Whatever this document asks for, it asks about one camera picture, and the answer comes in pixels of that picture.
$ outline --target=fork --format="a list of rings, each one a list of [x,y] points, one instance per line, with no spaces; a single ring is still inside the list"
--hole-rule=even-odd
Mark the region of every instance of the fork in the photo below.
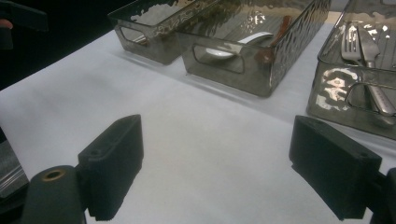
[[[361,62],[361,42],[358,35],[358,29],[353,24],[348,25],[344,31],[343,39],[341,41],[341,56],[343,59],[352,61],[356,65],[364,66]],[[370,92],[371,104],[378,110],[380,114],[382,114],[381,112],[384,111],[383,108],[381,108],[381,105],[378,105],[375,102],[381,102],[384,104],[384,106],[391,104],[391,102],[384,100],[384,96],[386,96],[386,94],[381,88],[375,86],[370,86],[365,89]],[[382,118],[382,120],[388,125],[395,124],[395,121],[392,118]]]

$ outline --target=table surface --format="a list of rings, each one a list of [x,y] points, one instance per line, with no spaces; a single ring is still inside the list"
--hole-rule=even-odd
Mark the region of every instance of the table surface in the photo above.
[[[187,75],[181,58],[165,66],[133,55],[110,32],[0,91],[0,126],[31,178],[77,165],[113,121],[140,114],[143,168],[108,223],[341,223],[289,160],[333,22],[269,98]],[[332,126],[382,156],[381,172],[394,166],[394,141]]]

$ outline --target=knife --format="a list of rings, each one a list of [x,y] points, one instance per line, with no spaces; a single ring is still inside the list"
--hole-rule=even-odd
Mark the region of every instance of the knife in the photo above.
[[[367,30],[358,26],[358,35],[361,42],[361,52],[363,54],[366,66],[369,68],[375,68],[375,57],[380,53],[378,45],[374,42],[371,35]],[[396,109],[388,96],[382,91],[381,88],[368,85],[369,92],[373,96],[373,100],[378,108],[378,112],[387,117],[394,116]]]

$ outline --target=black object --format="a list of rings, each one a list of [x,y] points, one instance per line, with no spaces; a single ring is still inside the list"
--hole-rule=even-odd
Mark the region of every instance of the black object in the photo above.
[[[296,116],[290,160],[340,220],[369,207],[372,223],[396,223],[396,170],[380,174],[381,157],[325,122]]]
[[[0,19],[33,30],[48,31],[47,14],[31,7],[0,0]],[[0,49],[13,49],[11,31],[0,27]]]
[[[117,120],[79,153],[76,168],[57,166],[32,178],[21,223],[85,223],[86,208],[96,220],[110,220],[142,160],[140,116]]]

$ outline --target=white tablecloth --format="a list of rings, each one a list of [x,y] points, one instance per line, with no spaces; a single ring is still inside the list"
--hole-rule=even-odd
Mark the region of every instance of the white tablecloth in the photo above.
[[[125,52],[114,32],[0,92],[0,125],[29,178],[141,114],[145,158],[109,223],[340,223],[291,169],[326,23],[267,99]],[[395,166],[394,141],[335,125]],[[368,223],[346,220],[344,223]]]

